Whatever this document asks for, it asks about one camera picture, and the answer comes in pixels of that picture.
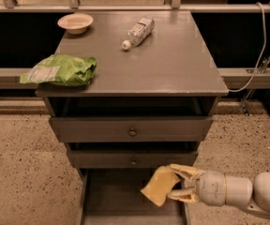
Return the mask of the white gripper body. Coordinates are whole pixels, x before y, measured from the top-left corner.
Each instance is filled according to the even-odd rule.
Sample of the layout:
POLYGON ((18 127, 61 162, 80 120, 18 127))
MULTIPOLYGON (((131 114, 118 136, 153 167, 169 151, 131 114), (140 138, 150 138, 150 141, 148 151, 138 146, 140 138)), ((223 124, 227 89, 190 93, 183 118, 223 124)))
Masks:
POLYGON ((220 172, 206 171, 197 180, 197 194, 209 206, 222 206, 226 202, 226 179, 220 172))

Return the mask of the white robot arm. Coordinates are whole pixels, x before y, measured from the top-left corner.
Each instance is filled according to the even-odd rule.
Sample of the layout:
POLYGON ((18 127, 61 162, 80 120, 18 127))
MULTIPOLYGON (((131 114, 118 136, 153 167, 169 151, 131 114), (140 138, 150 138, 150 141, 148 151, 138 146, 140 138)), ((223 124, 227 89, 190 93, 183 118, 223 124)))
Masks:
POLYGON ((255 217, 270 219, 270 172, 259 173, 251 182, 245 177, 190 166, 171 164, 169 168, 185 180, 194 181, 195 185, 171 190, 168 198, 182 203, 233 206, 255 217))

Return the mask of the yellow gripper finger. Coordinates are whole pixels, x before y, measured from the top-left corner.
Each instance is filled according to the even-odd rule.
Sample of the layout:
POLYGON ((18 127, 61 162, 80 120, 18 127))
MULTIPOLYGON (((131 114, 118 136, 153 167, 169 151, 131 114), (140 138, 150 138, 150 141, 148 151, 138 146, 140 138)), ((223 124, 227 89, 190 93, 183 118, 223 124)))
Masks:
POLYGON ((195 187, 173 189, 167 194, 167 197, 182 203, 198 203, 200 201, 198 195, 195 192, 195 187))
POLYGON ((196 180, 204 174, 204 170, 200 170, 192 166, 170 164, 169 167, 175 174, 187 181, 196 180))

